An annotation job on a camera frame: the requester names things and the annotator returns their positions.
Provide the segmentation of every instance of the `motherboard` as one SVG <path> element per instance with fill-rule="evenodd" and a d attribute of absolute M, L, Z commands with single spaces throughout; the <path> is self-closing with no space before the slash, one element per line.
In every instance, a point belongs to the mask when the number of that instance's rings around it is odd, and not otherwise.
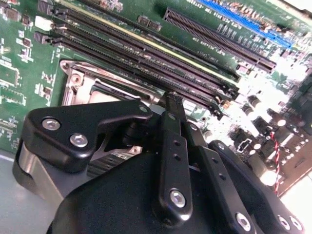
<path fill-rule="evenodd" d="M 0 0 L 0 40 L 6 151 L 33 109 L 165 92 L 268 185 L 312 135 L 312 18 L 282 0 Z"/>

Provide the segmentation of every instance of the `white connector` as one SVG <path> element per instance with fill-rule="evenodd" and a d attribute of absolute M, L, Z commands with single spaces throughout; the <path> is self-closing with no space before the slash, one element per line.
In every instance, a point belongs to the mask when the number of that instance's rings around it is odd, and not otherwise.
<path fill-rule="evenodd" d="M 53 22 L 41 16 L 36 16 L 35 26 L 43 31 L 50 31 L 52 29 Z"/>

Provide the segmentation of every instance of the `blue pcie slot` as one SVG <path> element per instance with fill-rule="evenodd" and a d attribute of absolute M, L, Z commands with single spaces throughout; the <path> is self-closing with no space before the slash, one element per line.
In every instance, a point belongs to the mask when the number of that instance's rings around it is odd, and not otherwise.
<path fill-rule="evenodd" d="M 215 10 L 216 12 L 220 13 L 221 15 L 224 15 L 225 17 L 228 17 L 232 19 L 233 21 L 237 22 L 238 24 L 244 26 L 245 28 L 248 28 L 251 31 L 254 31 L 255 33 L 259 34 L 260 36 L 263 36 L 264 38 L 267 38 L 278 45 L 281 45 L 283 47 L 291 48 L 293 43 L 288 42 L 284 40 L 283 38 L 273 34 L 273 33 L 265 33 L 260 30 L 260 26 L 247 20 L 246 18 L 230 11 L 229 9 L 225 8 L 224 6 L 221 6 L 211 0 L 196 0 L 205 6 L 208 6 L 209 8 Z"/>

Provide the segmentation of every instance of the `black mechanical arm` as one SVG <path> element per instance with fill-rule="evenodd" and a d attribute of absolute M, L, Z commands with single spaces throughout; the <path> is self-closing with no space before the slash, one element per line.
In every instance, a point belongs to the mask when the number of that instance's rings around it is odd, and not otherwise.
<path fill-rule="evenodd" d="M 143 152 L 88 179 L 99 150 L 105 157 L 132 146 Z M 207 146 L 171 93 L 151 108 L 131 100 L 31 111 L 13 174 L 59 205 L 48 234 L 304 233 L 225 144 Z"/>

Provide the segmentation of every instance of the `red and black wire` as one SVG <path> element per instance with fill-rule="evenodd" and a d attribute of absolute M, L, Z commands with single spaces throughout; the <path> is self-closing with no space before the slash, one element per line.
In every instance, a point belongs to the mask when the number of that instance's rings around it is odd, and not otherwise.
<path fill-rule="evenodd" d="M 274 162 L 275 162 L 276 181 L 275 181 L 274 192 L 278 196 L 279 173 L 280 173 L 280 163 L 279 163 L 279 158 L 280 158 L 279 147 L 280 147 L 280 145 L 279 145 L 279 142 L 275 139 L 274 132 L 271 132 L 270 136 L 271 136 L 272 141 L 274 142 L 274 150 L 275 150 Z"/>

